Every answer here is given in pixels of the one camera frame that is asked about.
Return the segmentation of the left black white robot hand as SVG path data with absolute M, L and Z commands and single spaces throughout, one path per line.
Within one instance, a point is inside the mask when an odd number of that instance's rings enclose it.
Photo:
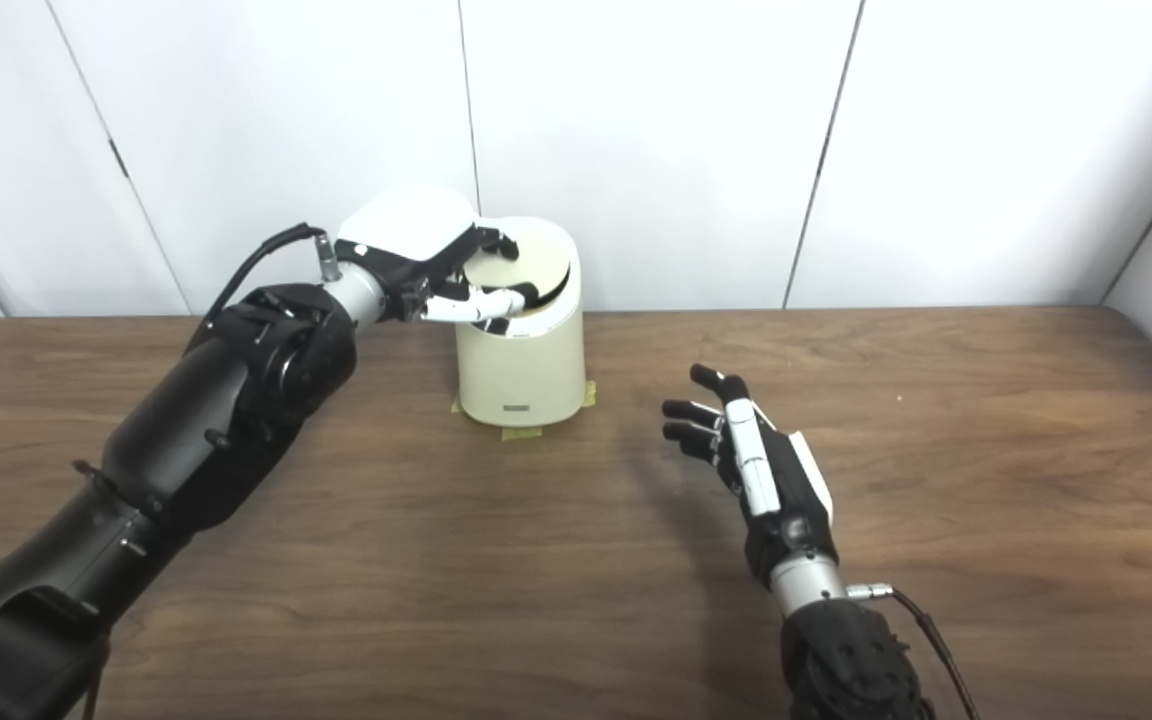
M 447 188 L 389 188 L 340 225 L 334 253 L 339 275 L 323 287 L 343 306 L 356 331 L 378 323 L 479 324 L 538 306 L 530 282 L 483 287 L 468 281 L 479 253 L 511 263 L 518 245 L 497 220 L 477 214 Z

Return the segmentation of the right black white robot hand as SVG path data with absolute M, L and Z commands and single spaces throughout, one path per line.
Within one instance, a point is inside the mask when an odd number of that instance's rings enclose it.
M 717 469 L 737 498 L 751 574 L 785 598 L 812 602 L 841 596 L 832 501 L 805 439 L 765 418 L 744 378 L 702 364 L 691 365 L 689 377 L 713 392 L 719 406 L 664 401 L 664 438 Z

